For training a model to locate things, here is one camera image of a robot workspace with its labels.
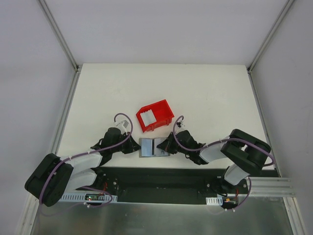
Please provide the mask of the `white credit card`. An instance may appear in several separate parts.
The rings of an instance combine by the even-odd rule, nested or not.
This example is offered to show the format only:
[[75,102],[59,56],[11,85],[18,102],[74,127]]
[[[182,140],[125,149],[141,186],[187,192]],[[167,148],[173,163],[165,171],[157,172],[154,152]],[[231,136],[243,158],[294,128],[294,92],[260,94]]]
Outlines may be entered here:
[[157,156],[157,157],[168,157],[168,156],[170,156],[170,153],[168,153],[162,149],[156,148],[155,149],[155,156]]
[[154,139],[141,139],[141,157],[153,157],[155,150]]

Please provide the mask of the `grey leather card holder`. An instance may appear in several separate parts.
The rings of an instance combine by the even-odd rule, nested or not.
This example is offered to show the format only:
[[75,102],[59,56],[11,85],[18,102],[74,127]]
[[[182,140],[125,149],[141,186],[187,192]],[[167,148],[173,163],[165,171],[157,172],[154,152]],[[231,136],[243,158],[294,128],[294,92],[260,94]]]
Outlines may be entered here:
[[166,138],[140,138],[139,145],[141,149],[139,150],[140,158],[152,158],[152,157],[169,157],[170,153],[157,148],[157,146],[164,142]]

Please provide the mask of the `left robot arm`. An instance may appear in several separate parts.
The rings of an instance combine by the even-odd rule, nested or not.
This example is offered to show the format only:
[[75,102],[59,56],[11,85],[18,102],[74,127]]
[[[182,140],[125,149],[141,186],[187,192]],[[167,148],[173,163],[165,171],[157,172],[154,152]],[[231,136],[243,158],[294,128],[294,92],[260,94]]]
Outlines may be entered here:
[[24,188],[42,204],[51,207],[67,190],[83,186],[99,190],[104,180],[95,169],[110,161],[114,153],[130,154],[139,149],[140,145],[130,132],[111,127],[86,155],[68,157],[65,162],[53,153],[47,154],[26,180]]

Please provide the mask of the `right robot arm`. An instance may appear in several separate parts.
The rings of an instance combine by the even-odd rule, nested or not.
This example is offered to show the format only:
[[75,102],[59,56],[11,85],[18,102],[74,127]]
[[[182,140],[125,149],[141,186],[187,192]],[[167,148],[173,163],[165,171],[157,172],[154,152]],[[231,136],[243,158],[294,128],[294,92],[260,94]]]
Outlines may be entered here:
[[259,176],[263,167],[275,164],[267,143],[239,129],[234,129],[227,138],[207,145],[195,141],[189,131],[183,130],[170,133],[156,147],[169,154],[182,153],[197,165],[226,158],[231,160],[233,164],[222,177],[210,183],[211,189],[223,196],[233,192],[241,180],[250,175]]

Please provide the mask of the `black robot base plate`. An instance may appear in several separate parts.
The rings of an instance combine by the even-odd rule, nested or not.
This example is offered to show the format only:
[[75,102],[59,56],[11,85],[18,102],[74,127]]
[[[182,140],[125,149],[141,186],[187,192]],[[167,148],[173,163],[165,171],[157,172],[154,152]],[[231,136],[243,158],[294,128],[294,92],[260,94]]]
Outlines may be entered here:
[[209,197],[245,195],[246,180],[221,186],[222,169],[98,167],[87,186],[117,196],[118,202],[204,205]]

